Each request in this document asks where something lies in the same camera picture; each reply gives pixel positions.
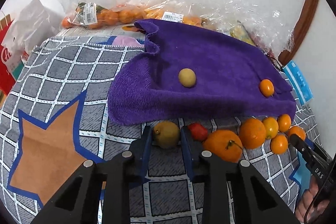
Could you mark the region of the right hand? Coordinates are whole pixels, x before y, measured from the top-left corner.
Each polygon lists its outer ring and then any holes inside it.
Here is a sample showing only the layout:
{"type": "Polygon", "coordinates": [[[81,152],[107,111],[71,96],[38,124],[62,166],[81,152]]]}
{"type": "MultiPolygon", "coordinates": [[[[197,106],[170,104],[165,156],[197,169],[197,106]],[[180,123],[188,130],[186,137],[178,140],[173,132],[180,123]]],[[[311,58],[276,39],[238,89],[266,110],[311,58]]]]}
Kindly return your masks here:
{"type": "MultiPolygon", "coordinates": [[[[309,208],[309,205],[312,203],[313,198],[318,193],[318,190],[319,188],[318,188],[316,179],[314,177],[311,177],[309,189],[307,189],[303,193],[300,201],[298,202],[295,208],[295,216],[301,223],[303,223],[304,216],[309,208]]],[[[312,206],[307,214],[306,220],[308,221],[309,219],[311,219],[312,216],[315,217],[315,216],[321,215],[324,212],[324,210],[327,208],[328,204],[329,204],[329,200],[324,200],[324,201],[321,201],[317,207],[312,206]]]]}

